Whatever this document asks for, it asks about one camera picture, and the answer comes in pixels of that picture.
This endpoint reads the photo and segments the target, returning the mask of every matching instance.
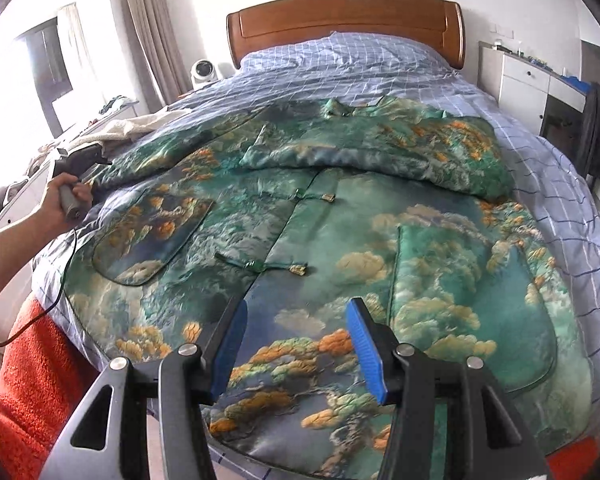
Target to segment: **orange towel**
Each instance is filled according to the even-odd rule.
[[[41,311],[29,296],[11,333]],[[7,346],[0,370],[0,462],[12,479],[40,476],[60,431],[96,377],[48,317]]]

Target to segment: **wooden headboard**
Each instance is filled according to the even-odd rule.
[[[376,32],[410,38],[464,65],[462,10],[446,0],[277,0],[226,17],[236,68],[255,50],[316,40],[332,32]]]

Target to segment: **wall outlet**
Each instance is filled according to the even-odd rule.
[[[507,27],[503,27],[501,25],[496,25],[496,34],[498,34],[499,36],[502,36],[503,38],[509,38],[510,40],[513,40],[513,29],[512,28],[507,28]]]

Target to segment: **metal rivet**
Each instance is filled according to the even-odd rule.
[[[198,351],[198,346],[193,343],[184,343],[180,348],[178,348],[178,354],[180,355],[193,355]]]
[[[124,368],[126,366],[126,359],[123,357],[116,357],[115,359],[112,359],[111,362],[109,363],[109,367],[112,370],[122,370],[122,368]]]
[[[466,360],[466,365],[473,370],[479,370],[484,366],[484,361],[475,355],[472,355]]]
[[[395,347],[395,353],[401,357],[411,357],[416,353],[416,350],[413,346],[407,343],[400,343],[397,347]]]

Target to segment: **dark jacket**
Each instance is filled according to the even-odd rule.
[[[600,85],[593,83],[582,113],[582,134],[576,152],[578,174],[600,179]]]

